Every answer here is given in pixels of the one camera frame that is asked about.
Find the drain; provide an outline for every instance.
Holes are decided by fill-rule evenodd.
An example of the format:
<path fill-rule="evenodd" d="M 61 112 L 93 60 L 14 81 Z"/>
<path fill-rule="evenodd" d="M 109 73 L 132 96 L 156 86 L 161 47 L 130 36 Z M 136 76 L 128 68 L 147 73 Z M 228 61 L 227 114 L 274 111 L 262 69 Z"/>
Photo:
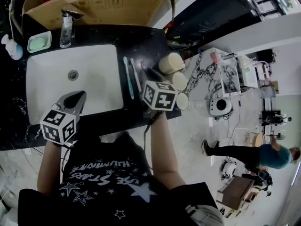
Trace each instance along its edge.
<path fill-rule="evenodd" d="M 71 81 L 76 80 L 78 77 L 79 77 L 79 73 L 76 70 L 71 70 L 68 73 L 68 79 L 71 80 Z"/>

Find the green soap bar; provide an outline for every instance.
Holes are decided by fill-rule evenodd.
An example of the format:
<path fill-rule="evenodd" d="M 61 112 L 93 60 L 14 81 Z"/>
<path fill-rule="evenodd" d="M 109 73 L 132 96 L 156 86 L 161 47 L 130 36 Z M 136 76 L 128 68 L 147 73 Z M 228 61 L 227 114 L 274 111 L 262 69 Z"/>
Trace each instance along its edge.
<path fill-rule="evenodd" d="M 30 50 L 35 50 L 35 49 L 42 48 L 45 45 L 46 45 L 46 39 L 39 37 L 30 42 L 29 48 L 30 48 Z"/>

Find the faucet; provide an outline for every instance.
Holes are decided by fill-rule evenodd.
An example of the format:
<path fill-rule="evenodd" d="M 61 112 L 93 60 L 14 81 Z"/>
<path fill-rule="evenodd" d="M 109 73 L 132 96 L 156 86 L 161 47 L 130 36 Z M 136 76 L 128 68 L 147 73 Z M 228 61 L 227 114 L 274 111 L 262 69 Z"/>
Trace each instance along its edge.
<path fill-rule="evenodd" d="M 64 4 L 62 9 L 63 23 L 60 38 L 60 47 L 68 48 L 71 45 L 73 20 L 79 20 L 84 13 L 72 4 Z"/>

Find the soap dispenser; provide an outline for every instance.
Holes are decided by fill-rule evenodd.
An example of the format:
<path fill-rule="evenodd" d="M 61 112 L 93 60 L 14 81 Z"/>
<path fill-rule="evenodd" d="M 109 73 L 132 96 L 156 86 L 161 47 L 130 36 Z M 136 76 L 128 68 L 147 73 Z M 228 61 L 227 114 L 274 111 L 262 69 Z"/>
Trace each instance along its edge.
<path fill-rule="evenodd" d="M 5 34 L 1 40 L 2 44 L 5 44 L 5 49 L 14 60 L 19 60 L 23 56 L 23 48 L 15 41 L 8 38 L 8 34 Z"/>

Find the cup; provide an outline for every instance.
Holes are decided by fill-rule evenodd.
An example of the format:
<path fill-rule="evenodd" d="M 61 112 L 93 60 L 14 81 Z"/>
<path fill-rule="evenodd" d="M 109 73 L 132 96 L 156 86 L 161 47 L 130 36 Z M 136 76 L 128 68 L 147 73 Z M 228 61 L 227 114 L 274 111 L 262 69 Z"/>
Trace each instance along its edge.
<path fill-rule="evenodd" d="M 184 67 L 185 64 L 177 53 L 170 53 L 159 61 L 159 69 L 164 74 L 172 74 Z"/>
<path fill-rule="evenodd" d="M 189 106 L 188 96 L 185 95 L 184 93 L 178 94 L 176 105 L 179 110 L 181 110 L 181 111 L 186 110 Z"/>
<path fill-rule="evenodd" d="M 166 78 L 177 88 L 177 90 L 182 91 L 187 87 L 188 79 L 181 72 L 175 72 L 166 76 Z"/>

